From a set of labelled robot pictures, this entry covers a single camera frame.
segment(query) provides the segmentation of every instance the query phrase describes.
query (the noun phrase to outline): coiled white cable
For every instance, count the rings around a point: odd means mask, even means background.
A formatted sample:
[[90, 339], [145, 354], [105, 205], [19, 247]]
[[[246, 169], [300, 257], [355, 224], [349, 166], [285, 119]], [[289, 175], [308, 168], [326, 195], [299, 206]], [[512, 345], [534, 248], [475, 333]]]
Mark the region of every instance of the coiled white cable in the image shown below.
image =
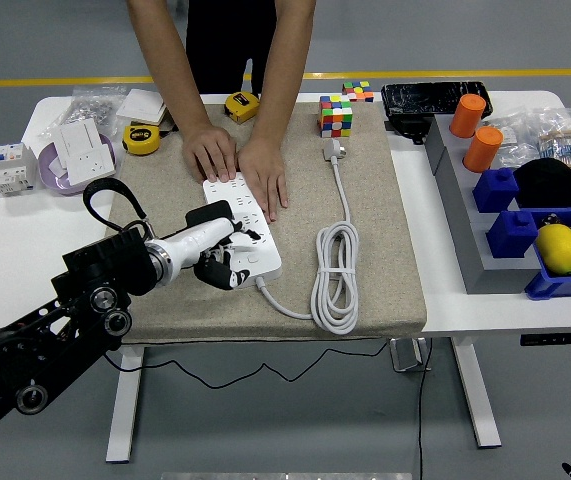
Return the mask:
[[[356, 326], [358, 320], [358, 287], [356, 284], [356, 262], [359, 239], [356, 227], [351, 223], [349, 205], [343, 190], [338, 158], [331, 156], [334, 178], [343, 203], [345, 220], [323, 228], [316, 236], [318, 270], [310, 299], [311, 314], [292, 312], [279, 304], [269, 293], [262, 277], [256, 278], [256, 286], [267, 301], [279, 312], [292, 318], [314, 320], [316, 325], [336, 335], [346, 335]], [[332, 250], [338, 243], [336, 266], [332, 266]], [[330, 282], [338, 281], [334, 294], [330, 294]]]

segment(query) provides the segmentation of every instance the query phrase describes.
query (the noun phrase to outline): rubik's cube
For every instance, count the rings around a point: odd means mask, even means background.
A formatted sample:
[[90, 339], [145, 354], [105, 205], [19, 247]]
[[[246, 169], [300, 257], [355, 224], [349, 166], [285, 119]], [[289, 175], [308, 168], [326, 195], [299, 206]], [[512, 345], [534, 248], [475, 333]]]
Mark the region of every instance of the rubik's cube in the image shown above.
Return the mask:
[[345, 82], [343, 95], [347, 95], [350, 102], [373, 102], [374, 92], [369, 82]]
[[321, 137], [349, 137], [353, 118], [352, 105], [346, 95], [321, 96], [318, 113]]

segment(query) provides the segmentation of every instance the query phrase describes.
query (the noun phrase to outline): human hand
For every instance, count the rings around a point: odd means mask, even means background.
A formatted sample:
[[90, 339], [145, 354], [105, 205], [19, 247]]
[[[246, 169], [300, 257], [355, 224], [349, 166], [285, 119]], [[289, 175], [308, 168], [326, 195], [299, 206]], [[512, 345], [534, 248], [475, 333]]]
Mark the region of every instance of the human hand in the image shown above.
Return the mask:
[[183, 132], [183, 159], [198, 182], [236, 178], [236, 141], [226, 130], [211, 124]]
[[238, 166], [267, 223], [275, 221], [279, 201], [284, 208], [288, 206], [285, 165], [279, 146], [250, 139], [238, 152]]

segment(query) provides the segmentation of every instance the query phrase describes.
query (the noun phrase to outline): black cloth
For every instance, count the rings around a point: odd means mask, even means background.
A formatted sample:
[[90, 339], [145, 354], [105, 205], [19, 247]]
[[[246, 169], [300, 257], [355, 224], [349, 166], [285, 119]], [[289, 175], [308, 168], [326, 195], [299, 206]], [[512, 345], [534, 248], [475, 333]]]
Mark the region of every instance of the black cloth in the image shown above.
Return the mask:
[[571, 207], [571, 168], [555, 158], [527, 162], [514, 171], [521, 208]]
[[252, 91], [261, 93], [275, 29], [273, 0], [190, 1], [185, 49], [198, 91], [240, 91], [251, 59]]

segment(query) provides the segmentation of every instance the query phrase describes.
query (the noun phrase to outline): person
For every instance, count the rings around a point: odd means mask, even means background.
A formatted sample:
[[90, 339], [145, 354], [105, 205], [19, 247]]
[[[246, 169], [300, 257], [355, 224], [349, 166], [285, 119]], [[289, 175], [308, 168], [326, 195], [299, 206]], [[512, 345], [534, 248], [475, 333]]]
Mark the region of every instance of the person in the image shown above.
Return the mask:
[[[192, 0], [186, 48], [166, 0], [128, 0], [150, 74], [183, 135], [183, 158], [197, 181], [234, 179], [237, 166], [265, 213], [277, 218], [289, 199], [280, 151], [300, 89], [315, 0]], [[210, 122], [199, 94], [241, 90], [252, 59], [261, 106], [250, 138], [236, 142]]]

